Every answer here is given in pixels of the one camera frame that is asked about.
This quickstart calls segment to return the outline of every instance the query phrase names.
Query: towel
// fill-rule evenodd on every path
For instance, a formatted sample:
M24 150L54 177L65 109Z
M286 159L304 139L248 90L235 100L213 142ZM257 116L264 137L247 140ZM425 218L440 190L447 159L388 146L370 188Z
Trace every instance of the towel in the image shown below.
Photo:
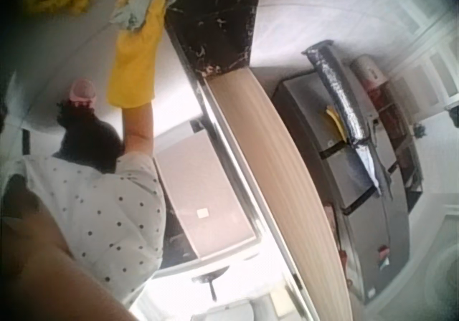
M110 22L119 24L121 29L133 31L143 26L146 13L152 0L127 0L115 8ZM166 0L166 7L176 0Z
M118 0L122 9L130 0ZM140 9L131 0L129 8ZM134 108L154 99L155 58L158 43L164 30L164 14L167 0L148 1L142 21L141 15L122 16L123 23L131 26L142 23L134 31L120 30L116 42L116 56L108 83L108 102L116 107Z

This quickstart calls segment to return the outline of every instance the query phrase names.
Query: person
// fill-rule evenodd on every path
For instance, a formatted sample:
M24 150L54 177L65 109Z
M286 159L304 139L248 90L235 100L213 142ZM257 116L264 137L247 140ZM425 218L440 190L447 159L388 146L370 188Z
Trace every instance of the person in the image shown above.
M122 116L123 142L66 102L60 150L4 168L0 300L18 320L132 320L118 302L131 305L159 268L166 209L152 105Z

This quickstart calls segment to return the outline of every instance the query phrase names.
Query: shelf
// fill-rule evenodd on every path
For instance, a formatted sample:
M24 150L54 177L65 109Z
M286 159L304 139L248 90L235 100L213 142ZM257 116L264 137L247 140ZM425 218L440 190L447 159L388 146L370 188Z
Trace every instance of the shelf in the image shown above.
M402 138L391 140L392 146L394 147L395 155L400 154L408 145L412 143L411 135L405 135Z
M381 113L381 112L384 112L385 110L387 110L389 107L391 106L395 106L395 103L394 102L391 102L383 107L381 107L379 110L377 110L378 113Z

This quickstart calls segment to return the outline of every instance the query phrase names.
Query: wall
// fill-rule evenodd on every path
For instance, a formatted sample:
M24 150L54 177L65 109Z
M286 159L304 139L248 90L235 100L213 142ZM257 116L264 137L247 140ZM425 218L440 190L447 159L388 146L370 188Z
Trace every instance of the wall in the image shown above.
M259 0L250 67L270 94L280 78L310 69L301 52L325 39L347 59L370 54L391 67L451 7L451 0Z

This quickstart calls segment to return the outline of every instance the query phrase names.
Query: white shirt with black dots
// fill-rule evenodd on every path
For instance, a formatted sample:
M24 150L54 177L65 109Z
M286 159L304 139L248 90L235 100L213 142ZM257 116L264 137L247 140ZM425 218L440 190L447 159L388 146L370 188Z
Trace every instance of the white shirt with black dots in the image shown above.
M166 204L153 160L128 153L114 174L58 158L24 156L6 165L54 217L75 260L127 307L160 267Z

